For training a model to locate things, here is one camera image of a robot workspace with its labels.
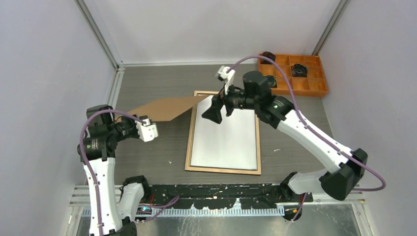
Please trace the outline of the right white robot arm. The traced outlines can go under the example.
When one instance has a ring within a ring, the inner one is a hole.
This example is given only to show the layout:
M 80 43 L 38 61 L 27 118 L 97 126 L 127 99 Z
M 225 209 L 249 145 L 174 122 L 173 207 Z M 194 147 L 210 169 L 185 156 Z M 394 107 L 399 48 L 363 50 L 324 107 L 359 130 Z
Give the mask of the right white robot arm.
M 355 151 L 338 144 L 315 126 L 287 98 L 274 95 L 267 78 L 259 71 L 250 71 L 243 76 L 244 88 L 233 85 L 235 71 L 222 66 L 216 73 L 224 86 L 211 100 L 211 106 L 202 117 L 217 124 L 222 122 L 221 109 L 230 116 L 235 109 L 253 110 L 262 122 L 292 137 L 324 166 L 321 171 L 290 173 L 281 182 L 281 197 L 293 202 L 303 193 L 326 193 L 343 201 L 364 175 L 367 153 Z

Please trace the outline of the brown backing board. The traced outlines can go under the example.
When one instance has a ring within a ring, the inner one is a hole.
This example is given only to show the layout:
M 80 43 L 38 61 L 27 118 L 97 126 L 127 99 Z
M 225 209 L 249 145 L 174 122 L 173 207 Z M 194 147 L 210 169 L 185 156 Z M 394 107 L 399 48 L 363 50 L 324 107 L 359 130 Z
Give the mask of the brown backing board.
M 160 98 L 127 113 L 138 117 L 147 116 L 156 122 L 171 121 L 207 97 L 208 95 Z

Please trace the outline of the wooden picture frame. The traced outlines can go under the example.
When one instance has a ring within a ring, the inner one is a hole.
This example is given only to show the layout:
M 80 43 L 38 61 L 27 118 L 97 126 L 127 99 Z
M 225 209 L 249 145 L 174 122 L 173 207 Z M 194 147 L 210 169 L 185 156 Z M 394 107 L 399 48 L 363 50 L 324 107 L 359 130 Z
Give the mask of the wooden picture frame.
M 198 95 L 215 95 L 214 91 L 194 91 L 194 96 Z M 191 150 L 193 143 L 193 133 L 194 133 L 194 122 L 196 120 L 196 108 L 197 104 L 192 108 L 191 113 L 191 123 L 189 128 L 188 144 L 185 158 L 185 170 L 187 171 L 196 171 L 196 172 L 212 172 L 212 173 L 223 173 L 223 174 L 242 174 L 242 175 L 260 175 L 262 173 L 262 164 L 261 164 L 261 150 L 260 150 L 260 134 L 259 134 L 259 120 L 256 117 L 256 141 L 257 141 L 257 165 L 256 170 L 241 170 L 241 169 L 221 169 L 221 168 L 210 168 L 210 167 L 192 167 L 191 164 Z

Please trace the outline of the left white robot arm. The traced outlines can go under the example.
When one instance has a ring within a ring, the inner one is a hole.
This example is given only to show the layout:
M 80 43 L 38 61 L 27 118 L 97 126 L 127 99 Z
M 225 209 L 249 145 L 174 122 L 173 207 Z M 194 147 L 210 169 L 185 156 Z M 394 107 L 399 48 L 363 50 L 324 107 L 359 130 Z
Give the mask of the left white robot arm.
M 158 136 L 156 124 L 148 116 L 131 115 L 109 105 L 91 107 L 86 115 L 77 152 L 89 186 L 89 235 L 136 236 L 136 213 L 139 204 L 150 199 L 150 186 L 144 176 L 128 177 L 117 199 L 115 150 L 119 142 L 129 138 L 154 140 Z

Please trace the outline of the landscape photo print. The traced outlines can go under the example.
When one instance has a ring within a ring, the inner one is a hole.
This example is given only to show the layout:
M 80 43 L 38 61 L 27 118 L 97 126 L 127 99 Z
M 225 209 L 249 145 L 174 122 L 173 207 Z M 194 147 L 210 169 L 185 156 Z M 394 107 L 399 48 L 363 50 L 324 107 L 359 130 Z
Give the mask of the landscape photo print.
M 221 109 L 222 122 L 202 117 L 211 106 L 212 95 L 197 104 L 191 150 L 192 167 L 256 170 L 256 116 L 253 110 L 233 111 L 227 117 Z

